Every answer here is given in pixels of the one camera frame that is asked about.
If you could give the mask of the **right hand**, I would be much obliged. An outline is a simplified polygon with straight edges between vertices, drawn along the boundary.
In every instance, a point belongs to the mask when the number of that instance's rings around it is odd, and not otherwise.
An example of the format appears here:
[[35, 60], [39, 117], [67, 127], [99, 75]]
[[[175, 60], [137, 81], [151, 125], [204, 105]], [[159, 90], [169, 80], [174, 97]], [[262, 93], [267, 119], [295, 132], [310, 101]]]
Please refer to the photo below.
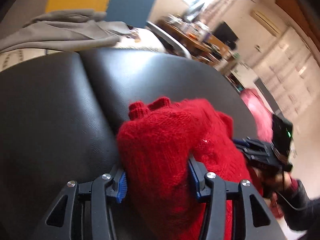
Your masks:
[[257, 168], [254, 168], [254, 171], [263, 187], [267, 187], [272, 191], [284, 191], [292, 185], [288, 172], [271, 174]]

